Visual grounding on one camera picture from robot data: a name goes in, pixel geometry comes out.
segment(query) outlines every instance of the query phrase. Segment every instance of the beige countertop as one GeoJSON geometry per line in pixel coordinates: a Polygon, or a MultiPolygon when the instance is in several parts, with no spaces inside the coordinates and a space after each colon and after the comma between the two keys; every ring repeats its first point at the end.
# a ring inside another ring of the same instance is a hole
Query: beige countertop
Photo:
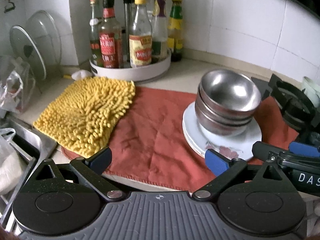
{"type": "MultiPolygon", "coordinates": [[[[198,84],[203,74],[210,70],[219,68],[223,67],[196,60],[183,59],[180,62],[172,63],[169,71],[159,79],[146,82],[144,84],[138,84],[138,86],[196,93],[198,84]]],[[[248,72],[242,73],[249,77],[254,76],[263,79],[263,77],[260,75],[248,72]]],[[[36,91],[34,93],[27,111],[23,114],[15,114],[15,116],[29,124],[32,124],[39,117],[41,112],[49,105],[49,103],[55,100],[72,82],[73,80],[64,78],[55,78],[46,81],[41,86],[41,91],[36,91]]],[[[57,148],[57,151],[53,154],[52,158],[56,163],[69,162],[69,160],[61,153],[61,147],[57,148]]],[[[118,176],[107,175],[107,177],[123,184],[127,184],[131,187],[136,187],[146,191],[172,190],[148,185],[118,176]]]]}

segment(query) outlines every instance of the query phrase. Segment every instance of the white plate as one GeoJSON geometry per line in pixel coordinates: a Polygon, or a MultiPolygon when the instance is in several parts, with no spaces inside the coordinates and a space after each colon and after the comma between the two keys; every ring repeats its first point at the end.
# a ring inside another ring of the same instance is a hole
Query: white plate
{"type": "Polygon", "coordinates": [[[187,142],[189,145],[192,142],[192,148],[197,149],[195,152],[203,158],[206,150],[213,148],[229,159],[236,157],[237,153],[239,158],[248,161],[253,157],[252,145],[262,138],[254,118],[247,129],[235,137],[223,137],[207,131],[197,120],[194,102],[185,109],[182,124],[186,139],[188,137],[187,142]]]}
{"type": "Polygon", "coordinates": [[[185,125],[184,122],[182,122],[182,131],[183,131],[183,135],[187,141],[187,143],[189,144],[189,146],[199,155],[201,155],[201,149],[194,144],[194,142],[191,140],[191,138],[189,137],[189,135],[186,133],[185,131],[185,125]]]}

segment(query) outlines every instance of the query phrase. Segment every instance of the stacked bowls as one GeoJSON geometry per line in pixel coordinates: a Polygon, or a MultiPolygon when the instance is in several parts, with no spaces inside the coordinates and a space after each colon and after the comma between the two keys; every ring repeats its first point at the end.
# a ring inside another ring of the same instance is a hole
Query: stacked bowls
{"type": "Polygon", "coordinates": [[[231,70],[206,73],[200,81],[195,111],[200,124],[222,136],[236,136],[251,122],[261,102],[252,80],[231,70]]]}

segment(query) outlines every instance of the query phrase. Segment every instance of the white tile wall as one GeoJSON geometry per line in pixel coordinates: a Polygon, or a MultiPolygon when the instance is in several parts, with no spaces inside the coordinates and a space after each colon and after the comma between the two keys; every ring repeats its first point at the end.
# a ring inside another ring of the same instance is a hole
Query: white tile wall
{"type": "Polygon", "coordinates": [[[319,66],[320,20],[288,0],[279,47],[319,66]]]}
{"type": "Polygon", "coordinates": [[[277,45],[285,0],[213,0],[212,25],[277,45]]]}
{"type": "Polygon", "coordinates": [[[276,45],[243,33],[211,26],[208,52],[270,68],[276,45]]]}
{"type": "MultiPolygon", "coordinates": [[[[45,9],[56,20],[66,50],[63,64],[77,65],[90,56],[88,0],[25,3],[27,17],[45,9]]],[[[168,15],[171,4],[167,0],[168,15]]],[[[310,75],[320,82],[320,21],[290,0],[183,0],[182,6],[186,48],[271,68],[298,81],[310,75]]],[[[115,9],[123,24],[122,0],[116,0],[115,9]]]]}
{"type": "MultiPolygon", "coordinates": [[[[80,6],[83,6],[82,0],[73,0],[73,5],[79,3],[80,6]]],[[[26,15],[29,18],[38,10],[47,11],[55,20],[57,25],[61,44],[62,44],[62,65],[78,65],[77,54],[74,44],[74,39],[72,36],[73,29],[71,24],[71,11],[69,0],[26,0],[26,15]]],[[[74,20],[75,28],[80,26],[80,18],[74,20]]]]}
{"type": "Polygon", "coordinates": [[[304,76],[314,79],[318,68],[292,52],[278,47],[271,70],[302,81],[304,76]]]}
{"type": "Polygon", "coordinates": [[[73,33],[73,39],[76,46],[76,55],[79,65],[91,57],[89,28],[73,33]]]}
{"type": "Polygon", "coordinates": [[[61,65],[79,65],[75,42],[72,34],[61,36],[61,65]]]}
{"type": "Polygon", "coordinates": [[[69,0],[72,32],[90,28],[91,7],[89,0],[69,0]]]}
{"type": "Polygon", "coordinates": [[[209,43],[210,26],[184,23],[184,46],[189,49],[206,51],[209,43]]]}
{"type": "Polygon", "coordinates": [[[45,10],[51,14],[60,36],[72,33],[69,0],[26,0],[27,18],[38,10],[45,10]]]}
{"type": "MultiPolygon", "coordinates": [[[[213,0],[183,0],[185,47],[207,50],[212,18],[213,0]]],[[[167,16],[170,15],[172,2],[167,0],[167,16]]]]}
{"type": "Polygon", "coordinates": [[[13,25],[22,27],[26,24],[25,0],[12,0],[16,8],[13,11],[4,13],[4,6],[8,4],[5,0],[0,0],[0,55],[12,55],[13,51],[9,41],[9,31],[13,25]]]}

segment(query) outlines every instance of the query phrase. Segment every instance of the yellow chenille cloth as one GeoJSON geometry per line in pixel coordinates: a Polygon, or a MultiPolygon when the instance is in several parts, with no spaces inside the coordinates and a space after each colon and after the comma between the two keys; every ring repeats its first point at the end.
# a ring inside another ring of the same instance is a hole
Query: yellow chenille cloth
{"type": "Polygon", "coordinates": [[[88,158],[107,145],[134,95],[133,82],[104,77],[75,81],[33,125],[66,149],[88,158]]]}

